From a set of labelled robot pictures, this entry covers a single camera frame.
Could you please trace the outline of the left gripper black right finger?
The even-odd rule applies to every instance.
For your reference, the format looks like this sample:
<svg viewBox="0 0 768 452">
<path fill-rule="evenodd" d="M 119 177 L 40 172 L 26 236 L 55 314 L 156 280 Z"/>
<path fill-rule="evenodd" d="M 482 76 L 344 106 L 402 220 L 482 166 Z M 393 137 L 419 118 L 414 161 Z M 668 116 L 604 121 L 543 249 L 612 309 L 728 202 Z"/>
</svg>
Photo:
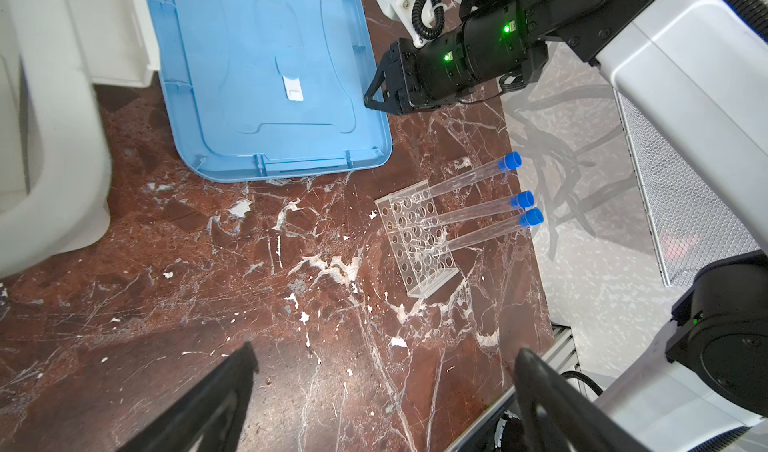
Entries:
<svg viewBox="0 0 768 452">
<path fill-rule="evenodd" d="M 644 451 L 536 353 L 519 350 L 514 384 L 530 451 Z"/>
</svg>

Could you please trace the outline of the white plastic storage bin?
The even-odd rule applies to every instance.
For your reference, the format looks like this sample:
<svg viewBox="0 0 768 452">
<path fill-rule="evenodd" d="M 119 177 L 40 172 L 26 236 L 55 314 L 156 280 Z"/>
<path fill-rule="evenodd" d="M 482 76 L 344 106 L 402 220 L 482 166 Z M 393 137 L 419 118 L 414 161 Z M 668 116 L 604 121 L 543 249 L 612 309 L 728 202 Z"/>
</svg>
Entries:
<svg viewBox="0 0 768 452">
<path fill-rule="evenodd" d="M 88 247 L 110 226 L 99 85 L 160 69 L 146 0 L 1 0 L 1 273 Z"/>
</svg>

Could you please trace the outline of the blue plastic bin lid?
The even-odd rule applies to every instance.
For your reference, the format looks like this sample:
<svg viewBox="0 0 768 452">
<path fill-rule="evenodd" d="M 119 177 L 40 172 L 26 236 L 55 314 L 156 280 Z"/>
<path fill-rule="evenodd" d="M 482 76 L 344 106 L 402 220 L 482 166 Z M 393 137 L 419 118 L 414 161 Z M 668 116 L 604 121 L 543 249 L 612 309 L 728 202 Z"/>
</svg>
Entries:
<svg viewBox="0 0 768 452">
<path fill-rule="evenodd" d="M 361 0 L 146 0 L 176 150 L 219 183 L 385 164 Z"/>
</svg>

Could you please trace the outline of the clear acrylic test tube rack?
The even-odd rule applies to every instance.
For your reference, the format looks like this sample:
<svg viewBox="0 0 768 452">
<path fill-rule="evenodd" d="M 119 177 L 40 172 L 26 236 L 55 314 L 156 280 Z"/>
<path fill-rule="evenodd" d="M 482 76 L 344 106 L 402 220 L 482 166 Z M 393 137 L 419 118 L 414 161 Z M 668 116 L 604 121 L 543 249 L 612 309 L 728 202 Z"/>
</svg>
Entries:
<svg viewBox="0 0 768 452">
<path fill-rule="evenodd" d="M 459 269 L 446 247 L 446 228 L 434 223 L 437 210 L 429 184 L 421 181 L 377 199 L 375 205 L 407 296 L 430 298 Z"/>
</svg>

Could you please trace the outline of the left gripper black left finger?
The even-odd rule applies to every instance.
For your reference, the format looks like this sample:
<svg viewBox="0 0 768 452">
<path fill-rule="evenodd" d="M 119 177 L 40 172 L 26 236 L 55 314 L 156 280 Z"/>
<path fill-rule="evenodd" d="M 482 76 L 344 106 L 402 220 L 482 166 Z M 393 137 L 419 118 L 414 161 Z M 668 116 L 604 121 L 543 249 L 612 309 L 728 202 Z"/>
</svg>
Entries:
<svg viewBox="0 0 768 452">
<path fill-rule="evenodd" d="M 235 451 L 258 372 L 246 342 L 120 449 Z"/>
</svg>

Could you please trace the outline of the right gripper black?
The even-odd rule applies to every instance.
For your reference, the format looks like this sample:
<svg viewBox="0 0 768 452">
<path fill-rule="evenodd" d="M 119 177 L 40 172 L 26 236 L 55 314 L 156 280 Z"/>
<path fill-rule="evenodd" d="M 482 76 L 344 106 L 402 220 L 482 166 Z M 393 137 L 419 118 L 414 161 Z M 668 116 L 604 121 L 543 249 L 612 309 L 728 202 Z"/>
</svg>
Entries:
<svg viewBox="0 0 768 452">
<path fill-rule="evenodd" d="M 422 48 L 409 39 L 394 42 L 363 96 L 364 106 L 410 115 L 468 105 L 474 89 L 494 79 L 503 92 L 526 88 L 548 59 L 547 44 L 528 33 L 524 12 L 501 7 L 475 13 Z"/>
</svg>

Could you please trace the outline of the blue capped test tube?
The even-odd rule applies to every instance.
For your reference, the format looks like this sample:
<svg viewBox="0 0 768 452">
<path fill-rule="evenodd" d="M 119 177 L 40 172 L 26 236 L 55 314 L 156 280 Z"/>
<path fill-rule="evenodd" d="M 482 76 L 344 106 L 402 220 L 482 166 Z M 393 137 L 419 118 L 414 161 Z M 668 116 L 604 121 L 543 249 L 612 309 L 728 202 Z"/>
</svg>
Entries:
<svg viewBox="0 0 768 452">
<path fill-rule="evenodd" d="M 442 196 L 500 174 L 515 172 L 521 166 L 522 156 L 518 152 L 511 152 L 492 162 L 431 186 L 427 189 L 426 193 L 431 198 Z"/>
<path fill-rule="evenodd" d="M 523 191 L 508 198 L 496 199 L 437 215 L 429 221 L 424 220 L 424 225 L 429 227 L 447 226 L 503 213 L 524 211 L 534 206 L 535 198 L 533 193 L 531 191 Z"/>
<path fill-rule="evenodd" d="M 523 229 L 530 229 L 544 222 L 543 213 L 539 208 L 532 208 L 516 217 L 495 223 L 488 227 L 462 235 L 446 243 L 449 252 L 472 247 L 486 241 L 504 237 Z"/>
</svg>

